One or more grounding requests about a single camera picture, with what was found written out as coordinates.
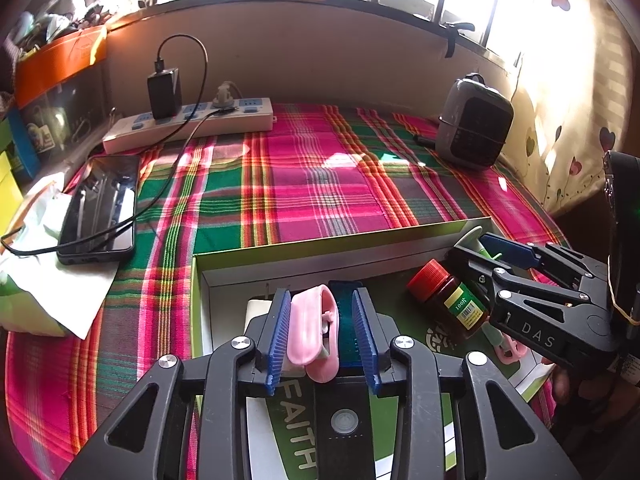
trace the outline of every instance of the red jar lid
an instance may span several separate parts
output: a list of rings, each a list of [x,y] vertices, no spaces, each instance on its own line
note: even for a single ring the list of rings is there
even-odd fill
[[[420,301],[427,301],[449,279],[450,274],[436,260],[430,260],[412,277],[407,288],[413,297]]]

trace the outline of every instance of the barcode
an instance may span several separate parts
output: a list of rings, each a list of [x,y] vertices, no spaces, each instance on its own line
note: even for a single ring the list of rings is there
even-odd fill
[[[465,309],[462,312],[460,312],[460,317],[462,319],[466,319],[467,317],[471,316],[473,314],[473,312],[474,312],[474,307],[475,307],[475,305],[473,303],[469,303],[465,307]]]

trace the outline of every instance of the storage box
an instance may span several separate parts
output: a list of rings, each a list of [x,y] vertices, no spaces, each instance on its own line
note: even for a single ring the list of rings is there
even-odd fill
[[[519,364],[501,364],[482,331],[464,344],[453,346],[446,334],[406,294],[415,271],[447,251],[476,226],[502,233],[490,218],[462,220],[381,232],[348,235],[256,248],[196,254],[191,285],[191,345],[193,357],[244,332],[247,302],[268,299],[276,288],[292,293],[329,280],[359,280],[369,290],[377,312],[391,315],[402,334],[427,343],[431,349],[459,356],[481,350],[510,378],[525,400],[542,386],[551,366],[529,351]],[[249,447],[254,480],[314,480],[313,446],[300,439],[313,425],[313,389],[307,378],[282,378],[274,397],[248,399]],[[447,468],[455,464],[455,440],[448,396],[443,418]],[[302,408],[288,420],[281,402]],[[370,398],[376,476],[389,478],[396,437],[397,399]]]
[[[9,159],[0,153],[0,234],[4,234],[11,218],[22,203],[22,194],[11,173]]]

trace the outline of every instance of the orange box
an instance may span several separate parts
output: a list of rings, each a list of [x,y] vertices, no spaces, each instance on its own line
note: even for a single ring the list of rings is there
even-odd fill
[[[18,63],[15,71],[15,101],[22,109],[35,98],[51,90],[106,58],[107,28],[85,28],[48,44]]]

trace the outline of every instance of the teal object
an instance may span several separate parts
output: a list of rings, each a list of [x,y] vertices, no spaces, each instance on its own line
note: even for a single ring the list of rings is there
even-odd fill
[[[340,316],[340,326],[338,327],[338,357],[340,358],[341,368],[362,366],[351,308],[353,291],[360,286],[362,286],[362,282],[331,280],[328,283],[329,290],[334,295],[335,303],[338,306],[338,315]]]

